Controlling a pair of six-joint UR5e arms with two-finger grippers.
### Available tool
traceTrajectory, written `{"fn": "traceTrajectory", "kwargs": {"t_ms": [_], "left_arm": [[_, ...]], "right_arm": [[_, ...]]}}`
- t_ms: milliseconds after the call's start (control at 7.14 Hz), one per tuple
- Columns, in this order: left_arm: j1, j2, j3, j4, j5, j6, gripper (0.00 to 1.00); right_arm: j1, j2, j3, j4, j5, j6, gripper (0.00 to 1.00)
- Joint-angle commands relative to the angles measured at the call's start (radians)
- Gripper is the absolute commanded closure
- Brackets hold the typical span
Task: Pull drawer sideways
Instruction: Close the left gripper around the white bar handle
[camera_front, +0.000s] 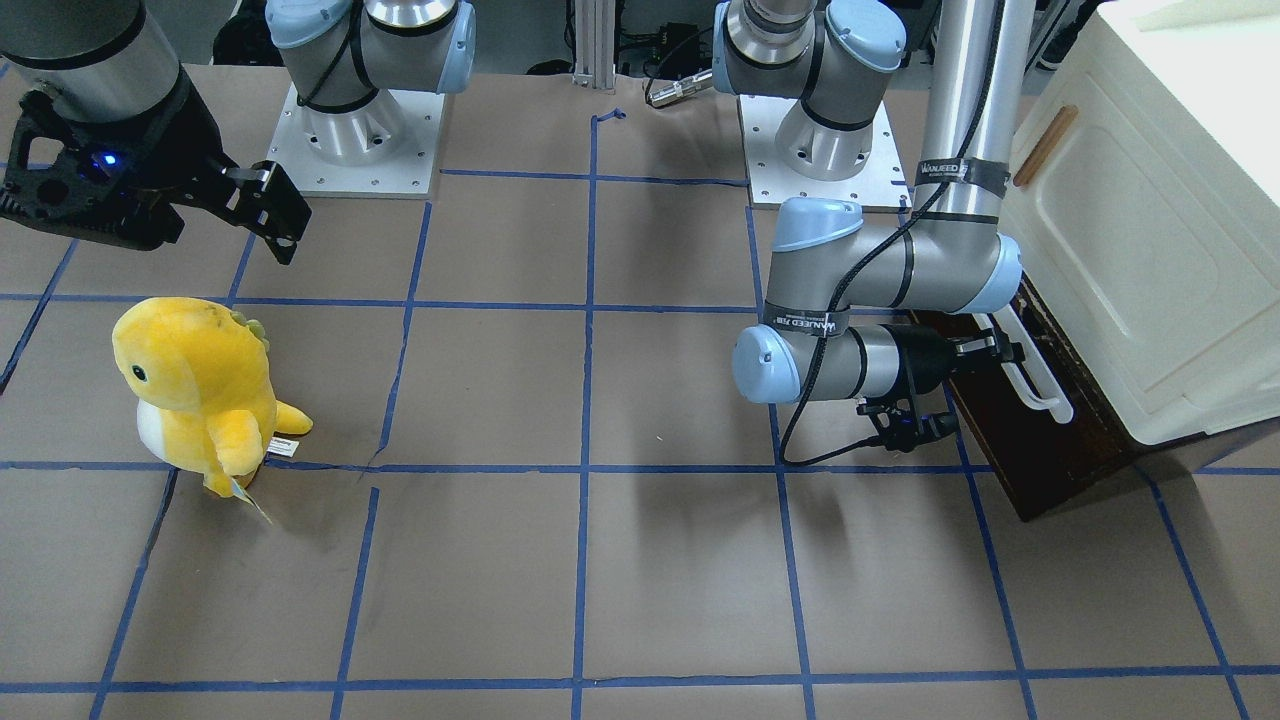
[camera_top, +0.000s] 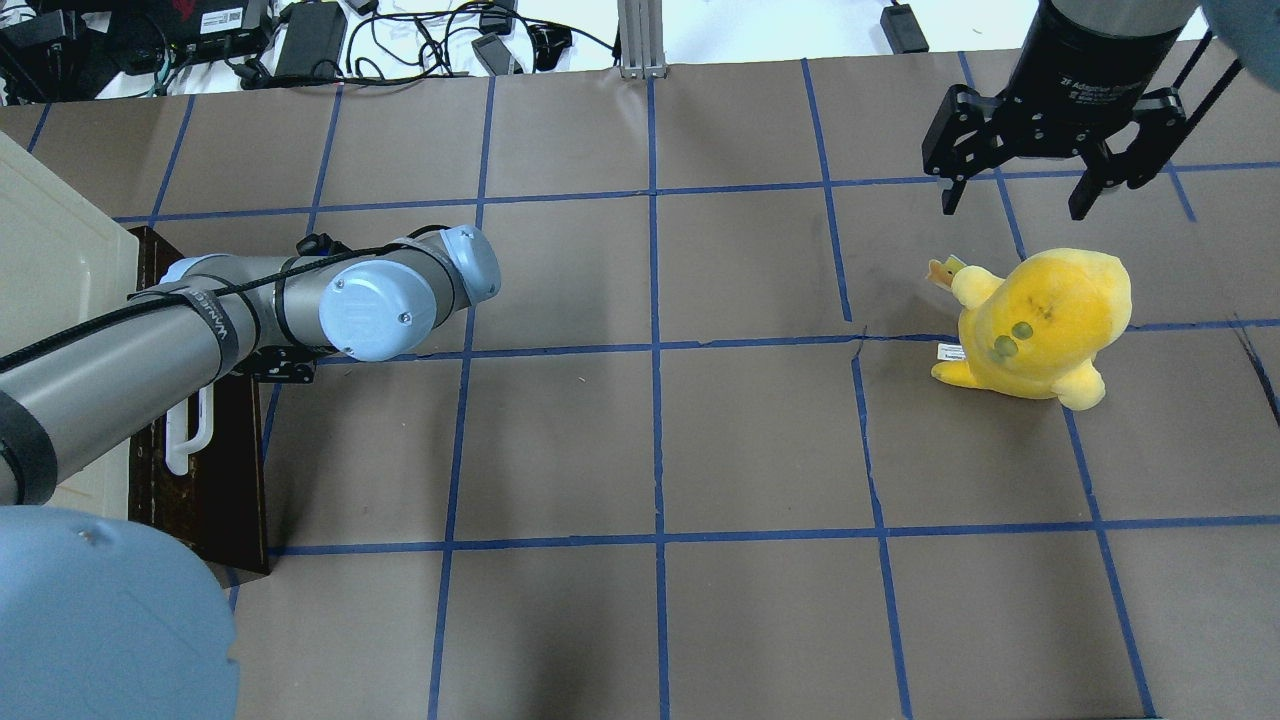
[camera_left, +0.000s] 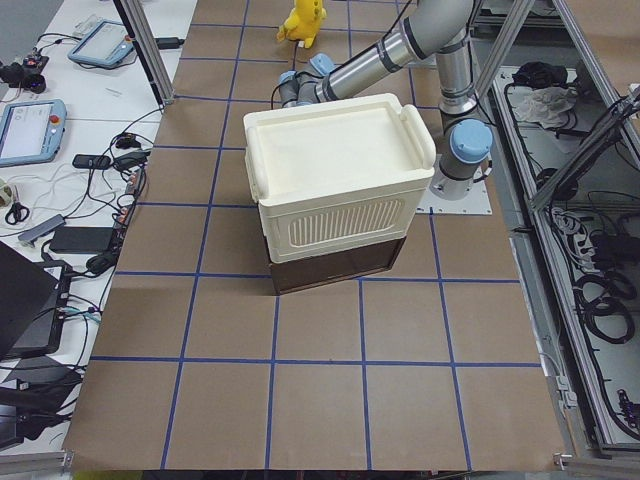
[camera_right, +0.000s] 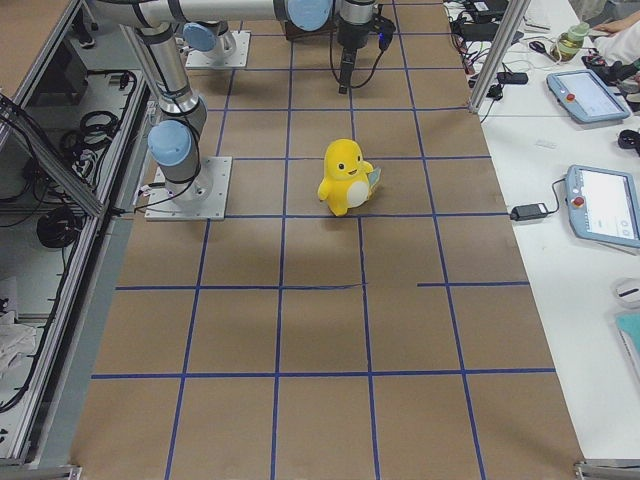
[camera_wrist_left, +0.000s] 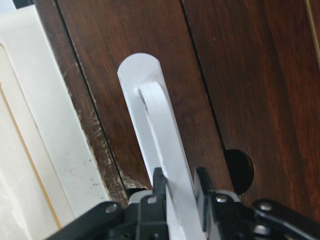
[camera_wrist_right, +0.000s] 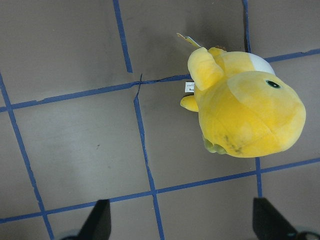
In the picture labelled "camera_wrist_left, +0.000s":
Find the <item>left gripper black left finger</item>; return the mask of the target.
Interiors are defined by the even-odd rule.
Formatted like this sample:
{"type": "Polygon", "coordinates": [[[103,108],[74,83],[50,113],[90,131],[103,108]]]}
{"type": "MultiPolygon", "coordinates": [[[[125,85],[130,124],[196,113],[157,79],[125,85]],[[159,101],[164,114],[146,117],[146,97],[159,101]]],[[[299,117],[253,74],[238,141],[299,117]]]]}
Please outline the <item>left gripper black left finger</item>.
{"type": "Polygon", "coordinates": [[[152,193],[144,196],[138,204],[137,240],[167,239],[166,184],[162,169],[156,167],[153,171],[152,193]]]}

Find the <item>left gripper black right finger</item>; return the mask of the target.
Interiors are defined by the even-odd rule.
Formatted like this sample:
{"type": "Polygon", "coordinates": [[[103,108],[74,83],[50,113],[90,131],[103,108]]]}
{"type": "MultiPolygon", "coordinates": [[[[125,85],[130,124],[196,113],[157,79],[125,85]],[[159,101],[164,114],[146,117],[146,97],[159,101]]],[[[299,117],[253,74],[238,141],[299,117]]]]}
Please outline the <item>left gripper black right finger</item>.
{"type": "Polygon", "coordinates": [[[214,188],[204,167],[194,169],[194,190],[202,231],[208,240],[245,240],[247,225],[239,204],[214,188]]]}

